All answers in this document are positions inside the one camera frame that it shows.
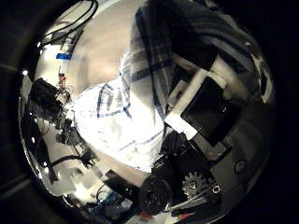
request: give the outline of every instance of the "mechanical part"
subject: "mechanical part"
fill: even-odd
[[[149,215],[161,213],[173,201],[173,192],[163,179],[148,177],[139,192],[139,205]]]
[[[207,181],[202,174],[197,172],[189,173],[185,176],[185,180],[182,181],[184,193],[187,195],[188,199],[195,197],[203,189],[207,187]]]
[[[246,169],[247,163],[246,161],[242,160],[239,161],[236,165],[235,165],[235,172],[237,174],[241,174],[245,169]]]
[[[215,185],[213,188],[212,188],[212,192],[214,194],[218,194],[219,192],[221,191],[221,187],[219,185]]]

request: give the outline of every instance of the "cable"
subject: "cable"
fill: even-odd
[[[64,29],[66,29],[67,27],[70,27],[70,26],[74,25],[76,22],[78,22],[78,21],[81,20],[84,16],[86,16],[86,15],[91,11],[92,8],[93,8],[93,1],[91,2],[90,7],[89,7],[89,8],[88,8],[88,9],[87,9],[87,10],[86,10],[86,11],[85,11],[79,18],[77,18],[75,21],[73,21],[73,22],[67,24],[66,26],[64,26],[64,27],[62,27],[62,28],[59,28],[59,29],[54,30],[54,31],[52,31],[52,32],[50,32],[50,33],[47,33],[47,34],[43,35],[42,37],[45,38],[45,37],[48,36],[48,35],[52,35],[52,34],[54,34],[54,33],[57,33],[58,31],[62,31],[62,30],[64,30]]]
[[[61,21],[62,19],[64,19],[65,17],[67,17],[69,14],[71,14],[72,12],[74,12],[77,8],[79,8],[79,6],[81,6],[83,3],[83,1],[81,1],[76,7],[74,7],[69,13],[67,13],[65,16],[62,16],[61,18],[58,18],[57,21]]]
[[[99,201],[99,195],[100,195],[101,192],[103,192],[103,191],[101,191],[101,189],[102,189],[104,186],[105,186],[105,184],[103,184],[103,185],[101,186],[101,188],[99,188],[99,190],[96,191],[96,195],[95,195],[96,201]]]
[[[64,157],[61,157],[60,159],[58,159],[57,161],[53,161],[51,162],[50,164],[47,164],[47,165],[44,165],[42,164],[41,166],[43,166],[44,168],[46,167],[53,167],[55,165],[58,165],[59,163],[62,163],[63,161],[69,161],[69,160],[79,160],[79,161],[82,161],[82,158],[80,156],[64,156]]]
[[[70,30],[69,32],[67,32],[66,34],[61,35],[61,36],[59,36],[59,37],[57,37],[57,38],[55,38],[55,39],[52,39],[51,41],[48,41],[48,42],[46,42],[46,43],[40,45],[40,46],[39,46],[39,49],[42,49],[42,48],[45,47],[46,45],[51,44],[51,43],[53,43],[53,42],[55,42],[55,41],[57,41],[57,40],[59,40],[59,39],[61,39],[61,38],[64,38],[64,37],[68,36],[69,34],[71,34],[71,33],[73,33],[74,31],[76,31],[80,26],[82,26],[82,25],[84,25],[85,23],[87,23],[87,22],[93,17],[93,15],[95,14],[95,12],[97,11],[98,6],[99,6],[99,4],[98,4],[97,1],[95,1],[95,0],[91,0],[91,1],[93,1],[93,2],[95,3],[95,8],[94,8],[94,10],[93,10],[93,13],[92,13],[92,14],[91,14],[85,21],[83,21],[81,24],[79,24],[78,26],[76,26],[74,29],[71,29],[71,30]]]

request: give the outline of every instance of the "bolt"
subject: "bolt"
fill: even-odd
[[[242,160],[235,165],[235,172],[239,175],[246,169],[247,163]]]

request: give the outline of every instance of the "gear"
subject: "gear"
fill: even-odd
[[[190,199],[202,192],[203,189],[206,189],[208,183],[202,174],[194,172],[185,175],[185,180],[182,181],[182,185],[184,193],[187,195],[188,199]]]

